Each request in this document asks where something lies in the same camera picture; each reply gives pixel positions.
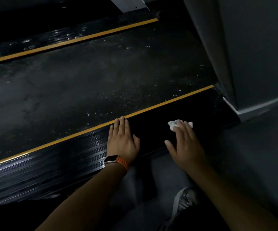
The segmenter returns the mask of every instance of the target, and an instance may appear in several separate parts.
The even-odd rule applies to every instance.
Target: forearm
[[[210,198],[232,231],[278,230],[277,218],[226,185],[211,167],[189,175]]]
[[[107,164],[61,203],[37,230],[93,230],[125,174],[121,164]]]

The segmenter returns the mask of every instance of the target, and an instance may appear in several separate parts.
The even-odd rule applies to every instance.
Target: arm
[[[218,209],[232,231],[278,230],[278,219],[227,186],[210,167],[204,150],[187,122],[174,127],[176,149],[165,144],[175,163],[197,183]]]
[[[120,155],[128,164],[136,158],[140,140],[130,135],[129,123],[121,117],[110,127],[107,156]],[[36,229],[93,230],[99,223],[111,197],[117,190],[126,169],[120,163],[110,163],[91,180],[62,202]]]

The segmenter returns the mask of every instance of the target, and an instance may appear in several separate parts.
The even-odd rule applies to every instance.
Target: white tissue
[[[168,125],[170,126],[170,130],[172,130],[173,131],[173,127],[178,127],[178,121],[181,121],[181,122],[183,122],[182,120],[175,120],[175,121],[169,121],[168,122]],[[193,127],[193,125],[192,125],[192,122],[188,122],[188,124],[190,125],[190,127],[192,128]]]

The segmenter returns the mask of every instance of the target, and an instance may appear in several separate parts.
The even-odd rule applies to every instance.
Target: hand
[[[164,142],[174,162],[188,174],[209,166],[204,149],[189,124],[179,121],[178,125],[179,127],[173,127],[176,134],[176,150],[169,140]]]
[[[130,135],[130,127],[128,120],[121,117],[120,126],[119,119],[116,119],[114,126],[110,127],[108,142],[107,142],[107,156],[119,155],[128,164],[132,163],[137,157],[140,149],[140,139]]]

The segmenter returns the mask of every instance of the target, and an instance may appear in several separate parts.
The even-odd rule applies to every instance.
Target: person's right arm
[[[278,219],[261,206],[249,202],[226,185],[209,165],[204,150],[187,122],[174,127],[176,149],[165,144],[174,162],[206,193],[232,231],[278,231]]]

